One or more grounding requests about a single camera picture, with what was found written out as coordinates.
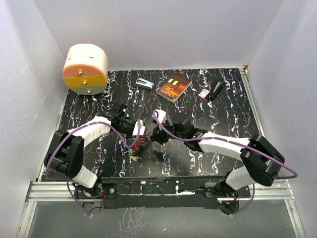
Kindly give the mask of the red keyring opener tool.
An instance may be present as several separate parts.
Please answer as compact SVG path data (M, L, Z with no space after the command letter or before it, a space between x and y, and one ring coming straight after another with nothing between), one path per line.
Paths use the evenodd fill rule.
M143 137L133 148L132 148L132 152L135 153L136 151L138 151L142 145L145 143L145 141L147 140L146 137Z

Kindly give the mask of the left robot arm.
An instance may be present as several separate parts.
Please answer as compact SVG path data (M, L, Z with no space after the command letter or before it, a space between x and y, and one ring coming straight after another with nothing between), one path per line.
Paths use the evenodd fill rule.
M84 149L110 132L116 133L126 148L132 148L145 136L146 128L142 120L129 117L126 105L119 104L80 127L57 130L45 157L46 179L73 181L83 186L90 197L100 196L102 185L98 183L98 176L83 164Z

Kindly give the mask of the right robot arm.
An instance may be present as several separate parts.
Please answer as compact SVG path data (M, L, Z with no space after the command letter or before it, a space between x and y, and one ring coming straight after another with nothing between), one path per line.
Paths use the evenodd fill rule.
M233 138L196 128L189 119L169 123L154 115L154 121L158 125L151 135L152 141L165 144L170 139L177 139L192 151L221 154L243 163L242 167L229 171L215 186L217 193L228 197L254 183L271 186L285 163L285 158L259 134L251 138Z

